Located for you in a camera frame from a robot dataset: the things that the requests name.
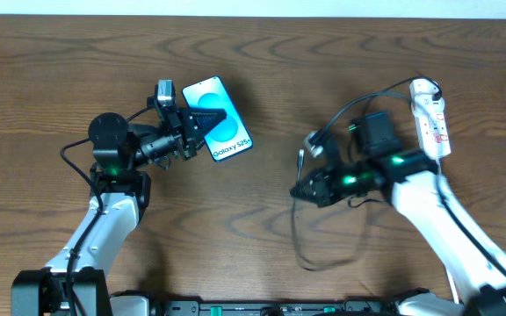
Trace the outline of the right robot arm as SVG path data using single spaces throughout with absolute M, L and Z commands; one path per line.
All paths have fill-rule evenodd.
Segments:
M 414 291 L 383 307 L 381 314 L 506 315 L 506 253 L 477 225 L 421 148 L 405 151 L 384 112 L 355 118 L 351 134 L 363 158 L 345 163 L 327 139 L 328 158 L 290 190 L 293 198 L 319 207 L 378 191 L 409 220 L 454 279 L 461 300 L 453 303 Z

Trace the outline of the white power strip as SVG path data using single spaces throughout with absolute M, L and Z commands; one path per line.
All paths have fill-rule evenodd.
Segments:
M 445 101 L 435 101 L 432 95 L 419 94 L 413 98 L 412 113 L 420 148 L 431 159 L 442 159 L 452 150 L 445 122 Z

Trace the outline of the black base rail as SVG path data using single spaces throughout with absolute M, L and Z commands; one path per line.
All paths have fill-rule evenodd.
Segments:
M 389 298 L 345 300 L 207 301 L 181 297 L 159 299 L 145 292 L 124 291 L 110 298 L 114 315 L 155 316 L 308 316 L 308 315 L 460 315 L 462 304 L 416 288 Z

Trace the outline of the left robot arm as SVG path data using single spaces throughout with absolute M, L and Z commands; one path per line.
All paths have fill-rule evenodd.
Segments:
M 148 208 L 151 178 L 143 167 L 187 161 L 227 116 L 223 109 L 180 108 L 173 97 L 149 97 L 158 126 L 135 124 L 114 112 L 95 117 L 87 140 L 96 159 L 83 179 L 90 186 L 88 211 L 63 249 L 45 267 L 22 270 L 11 287 L 14 315 L 161 315 L 150 294 L 111 294 L 106 284 L 127 236 Z

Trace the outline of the blue Galaxy smartphone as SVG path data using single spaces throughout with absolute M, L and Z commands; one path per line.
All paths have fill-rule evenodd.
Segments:
M 222 162 L 253 148 L 253 139 L 219 76 L 182 89 L 186 103 L 203 114 L 213 114 L 204 137 L 215 162 Z

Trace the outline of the white USB charger plug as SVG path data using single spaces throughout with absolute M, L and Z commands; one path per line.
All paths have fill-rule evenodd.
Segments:
M 434 101 L 442 97 L 442 90 L 437 83 L 424 77 L 413 80 L 409 85 L 409 89 L 412 97 L 416 97 L 417 95 L 429 95 L 432 96 Z

